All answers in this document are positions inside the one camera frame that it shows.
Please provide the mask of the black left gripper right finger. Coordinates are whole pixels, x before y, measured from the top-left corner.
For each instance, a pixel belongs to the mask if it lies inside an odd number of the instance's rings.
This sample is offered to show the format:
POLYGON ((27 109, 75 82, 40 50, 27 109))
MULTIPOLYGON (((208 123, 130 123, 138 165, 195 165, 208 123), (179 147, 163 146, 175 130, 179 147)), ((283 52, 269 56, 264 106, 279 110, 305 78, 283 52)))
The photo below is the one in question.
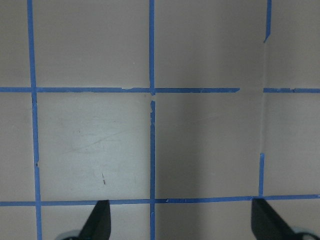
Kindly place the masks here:
POLYGON ((251 202, 251 230, 257 240, 302 239, 263 198, 251 202))

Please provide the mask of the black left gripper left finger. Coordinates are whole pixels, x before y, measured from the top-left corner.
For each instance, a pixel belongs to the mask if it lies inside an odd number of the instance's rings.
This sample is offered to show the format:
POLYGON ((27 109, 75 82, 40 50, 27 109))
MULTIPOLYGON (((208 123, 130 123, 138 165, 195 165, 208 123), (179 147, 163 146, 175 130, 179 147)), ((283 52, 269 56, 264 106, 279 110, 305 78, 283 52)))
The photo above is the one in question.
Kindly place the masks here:
POLYGON ((109 200, 99 200, 78 235, 79 240, 108 240, 111 236, 109 200))

